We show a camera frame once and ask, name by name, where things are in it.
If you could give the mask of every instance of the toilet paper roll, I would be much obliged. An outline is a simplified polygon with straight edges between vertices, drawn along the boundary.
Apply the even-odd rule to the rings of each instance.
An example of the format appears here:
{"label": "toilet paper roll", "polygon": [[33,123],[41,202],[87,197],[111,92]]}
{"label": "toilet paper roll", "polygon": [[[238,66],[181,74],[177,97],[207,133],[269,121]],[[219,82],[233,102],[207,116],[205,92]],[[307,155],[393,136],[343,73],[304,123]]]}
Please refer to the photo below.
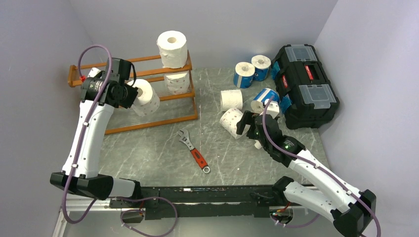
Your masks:
{"label": "toilet paper roll", "polygon": [[238,110],[237,108],[231,108],[227,110],[224,115],[220,119],[220,124],[235,138],[239,139],[243,135],[245,135],[250,125],[246,125],[245,129],[243,130],[243,134],[239,135],[237,134],[237,123],[242,119],[243,113]]}
{"label": "toilet paper roll", "polygon": [[254,66],[254,77],[256,81],[263,81],[268,75],[269,67],[271,66],[271,60],[263,55],[256,55],[251,58],[251,64]]}
{"label": "toilet paper roll", "polygon": [[179,31],[166,31],[157,38],[163,66],[166,68],[182,68],[188,59],[186,37]]}
{"label": "toilet paper roll", "polygon": [[243,97],[241,90],[222,90],[220,93],[221,111],[231,108],[241,110],[243,108]]}
{"label": "toilet paper roll", "polygon": [[166,74],[165,83],[168,91],[173,95],[184,94],[189,89],[189,73]]}
{"label": "toilet paper roll", "polygon": [[138,96],[132,105],[134,111],[140,117],[154,113],[160,106],[160,98],[150,83],[143,79],[137,79],[133,87],[138,88]]}
{"label": "toilet paper roll", "polygon": [[233,83],[238,88],[248,88],[254,75],[254,66],[251,63],[241,62],[236,65]]}
{"label": "toilet paper roll", "polygon": [[265,100],[269,100],[272,96],[274,96],[274,99],[272,101],[279,103],[279,95],[276,91],[269,88],[261,90],[259,94],[250,103],[250,107],[253,110],[253,112],[258,114],[262,113]]}

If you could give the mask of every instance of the white toilet paper roll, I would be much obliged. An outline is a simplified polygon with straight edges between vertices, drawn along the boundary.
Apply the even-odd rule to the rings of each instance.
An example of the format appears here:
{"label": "white toilet paper roll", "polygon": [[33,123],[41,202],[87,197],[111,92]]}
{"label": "white toilet paper roll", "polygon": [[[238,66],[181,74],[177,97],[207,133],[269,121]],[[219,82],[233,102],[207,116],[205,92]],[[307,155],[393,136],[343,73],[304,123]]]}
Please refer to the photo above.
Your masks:
{"label": "white toilet paper roll", "polygon": [[184,94],[189,88],[189,73],[166,74],[165,83],[168,91],[173,95]]}
{"label": "white toilet paper roll", "polygon": [[182,68],[188,59],[186,37],[179,31],[166,31],[157,38],[163,66],[166,68]]}
{"label": "white toilet paper roll", "polygon": [[243,97],[241,90],[222,90],[220,93],[221,111],[231,108],[241,110],[243,108]]}
{"label": "white toilet paper roll", "polygon": [[150,83],[143,79],[137,79],[133,87],[138,88],[138,96],[132,105],[134,111],[140,117],[154,113],[160,106],[160,98]]}
{"label": "white toilet paper roll", "polygon": [[224,115],[220,119],[220,124],[235,138],[239,139],[243,135],[245,135],[250,125],[246,125],[245,129],[243,130],[243,134],[239,135],[237,134],[237,123],[242,119],[243,113],[238,110],[237,108],[231,108],[227,110]]}

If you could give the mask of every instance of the gray tabletop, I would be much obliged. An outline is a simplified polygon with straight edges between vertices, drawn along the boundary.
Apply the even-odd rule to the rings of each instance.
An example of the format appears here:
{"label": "gray tabletop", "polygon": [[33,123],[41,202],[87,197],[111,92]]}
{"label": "gray tabletop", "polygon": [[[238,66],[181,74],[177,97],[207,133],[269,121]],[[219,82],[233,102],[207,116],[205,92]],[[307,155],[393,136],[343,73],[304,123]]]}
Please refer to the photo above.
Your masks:
{"label": "gray tabletop", "polygon": [[[307,183],[298,173],[274,161],[267,152],[257,150],[254,140],[243,136],[235,140],[220,124],[220,91],[237,89],[233,81],[234,69],[195,69],[192,78],[196,91],[198,120],[146,128],[104,138],[99,173],[119,178],[134,179],[142,186],[213,186],[274,184],[282,176]],[[243,110],[251,110],[250,102],[263,89],[274,89],[270,76],[265,81],[254,81],[250,88],[241,89]],[[187,99],[161,102],[150,118],[127,118],[127,110],[116,110],[109,126],[127,120],[151,121],[168,116],[186,115],[192,107]],[[278,119],[283,133],[304,144],[325,166],[329,167],[317,129],[289,130],[285,118]],[[187,146],[179,142],[179,129],[186,128],[194,146],[211,168],[204,174]]]}

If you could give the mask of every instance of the light purple wall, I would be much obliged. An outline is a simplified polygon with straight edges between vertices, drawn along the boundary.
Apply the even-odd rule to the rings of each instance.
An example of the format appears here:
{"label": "light purple wall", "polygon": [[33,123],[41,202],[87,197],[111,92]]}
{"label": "light purple wall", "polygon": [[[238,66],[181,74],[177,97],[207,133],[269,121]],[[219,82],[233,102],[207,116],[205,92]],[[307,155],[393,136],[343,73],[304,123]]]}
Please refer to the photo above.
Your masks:
{"label": "light purple wall", "polygon": [[418,12],[417,0],[339,0],[315,43],[342,102],[320,129],[330,166],[375,192],[384,237],[419,233]]}
{"label": "light purple wall", "polygon": [[194,67],[232,67],[256,54],[273,58],[290,42],[313,44],[337,0],[70,2],[93,42],[115,56],[159,54],[159,34],[177,30],[188,40]]}
{"label": "light purple wall", "polygon": [[67,0],[0,2],[0,236],[52,235],[62,191],[49,176],[65,162],[79,113],[68,68],[91,44]]}

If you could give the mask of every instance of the red toolbox label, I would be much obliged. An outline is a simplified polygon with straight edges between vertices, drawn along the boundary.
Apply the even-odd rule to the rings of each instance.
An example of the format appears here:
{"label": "red toolbox label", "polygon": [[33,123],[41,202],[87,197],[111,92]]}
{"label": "red toolbox label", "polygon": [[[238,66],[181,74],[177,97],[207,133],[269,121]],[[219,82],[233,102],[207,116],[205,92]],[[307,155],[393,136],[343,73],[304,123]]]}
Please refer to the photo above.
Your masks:
{"label": "red toolbox label", "polygon": [[288,88],[287,80],[285,79],[285,75],[282,75],[282,82],[284,83],[285,89]]}
{"label": "red toolbox label", "polygon": [[313,80],[313,75],[311,74],[311,71],[308,68],[308,66],[305,66],[305,70],[307,71],[307,74],[308,74],[308,77],[310,78],[310,80]]}

